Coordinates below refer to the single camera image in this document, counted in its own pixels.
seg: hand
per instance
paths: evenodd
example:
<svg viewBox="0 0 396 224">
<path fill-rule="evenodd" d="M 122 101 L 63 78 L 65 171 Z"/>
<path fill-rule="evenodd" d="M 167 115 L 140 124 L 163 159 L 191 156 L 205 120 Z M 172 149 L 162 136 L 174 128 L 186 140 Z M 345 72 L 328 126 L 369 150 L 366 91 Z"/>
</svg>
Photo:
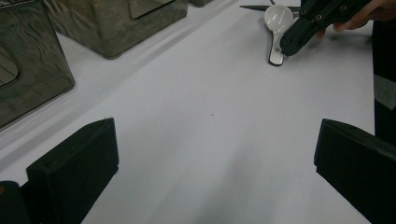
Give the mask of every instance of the hand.
<svg viewBox="0 0 396 224">
<path fill-rule="evenodd" d="M 333 29 L 337 32 L 354 30 L 362 27 L 368 21 L 392 21 L 396 19 L 396 0 L 372 0 L 357 12 L 346 23 L 335 23 Z M 316 33 L 316 37 L 322 38 L 325 31 Z"/>
</svg>

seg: scissor blade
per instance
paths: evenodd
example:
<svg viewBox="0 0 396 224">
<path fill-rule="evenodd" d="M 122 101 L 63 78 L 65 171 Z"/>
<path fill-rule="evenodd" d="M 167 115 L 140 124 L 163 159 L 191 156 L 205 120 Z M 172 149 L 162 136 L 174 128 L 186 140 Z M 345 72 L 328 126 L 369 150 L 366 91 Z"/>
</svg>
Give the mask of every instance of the scissor blade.
<svg viewBox="0 0 396 224">
<path fill-rule="evenodd" d="M 257 11 L 265 11 L 269 6 L 240 6 L 242 8 L 257 10 Z"/>
<path fill-rule="evenodd" d="M 240 7 L 252 9 L 252 10 L 258 10 L 258 11 L 265 11 L 270 6 L 240 6 Z M 288 8 L 291 10 L 291 12 L 298 12 L 301 9 L 300 7 L 288 7 Z"/>
</svg>

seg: white table surface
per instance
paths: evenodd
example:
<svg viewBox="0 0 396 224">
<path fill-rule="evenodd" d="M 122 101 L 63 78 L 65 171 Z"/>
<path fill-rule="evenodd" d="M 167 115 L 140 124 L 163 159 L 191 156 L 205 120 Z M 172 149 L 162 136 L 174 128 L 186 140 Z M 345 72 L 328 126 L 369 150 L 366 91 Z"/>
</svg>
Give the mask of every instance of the white table surface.
<svg viewBox="0 0 396 224">
<path fill-rule="evenodd" d="M 83 223 L 369 223 L 313 159 L 322 119 L 374 132 L 371 23 L 273 67 L 263 13 L 239 7 L 268 4 L 189 6 L 112 61 L 59 35 L 76 87 L 0 132 L 0 179 L 22 185 L 33 161 L 113 117 L 120 171 Z"/>
</svg>

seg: white spoon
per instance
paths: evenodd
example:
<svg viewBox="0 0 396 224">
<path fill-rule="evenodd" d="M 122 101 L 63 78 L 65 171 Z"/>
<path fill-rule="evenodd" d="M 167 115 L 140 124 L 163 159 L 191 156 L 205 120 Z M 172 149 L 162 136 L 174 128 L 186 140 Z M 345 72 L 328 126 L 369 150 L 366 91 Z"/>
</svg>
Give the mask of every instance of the white spoon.
<svg viewBox="0 0 396 224">
<path fill-rule="evenodd" d="M 293 24 L 293 13 L 288 7 L 273 5 L 265 10 L 265 24 L 273 33 L 269 63 L 280 66 L 283 63 L 283 53 L 280 48 L 280 39 Z"/>
</svg>

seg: clear plastic bin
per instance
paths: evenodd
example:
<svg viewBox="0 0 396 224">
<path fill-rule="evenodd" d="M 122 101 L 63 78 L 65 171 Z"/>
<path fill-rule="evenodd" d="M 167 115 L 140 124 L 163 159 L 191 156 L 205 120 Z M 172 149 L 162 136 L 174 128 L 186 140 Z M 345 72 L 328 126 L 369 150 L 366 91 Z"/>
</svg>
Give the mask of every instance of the clear plastic bin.
<svg viewBox="0 0 396 224">
<path fill-rule="evenodd" d="M 56 31 L 107 59 L 187 15 L 188 0 L 46 0 Z"/>
<path fill-rule="evenodd" d="M 74 79 L 41 0 L 0 0 L 0 128 Z"/>
<path fill-rule="evenodd" d="M 190 0 L 190 3 L 192 3 L 198 7 L 203 7 L 210 1 L 212 1 L 212 0 Z"/>
</svg>

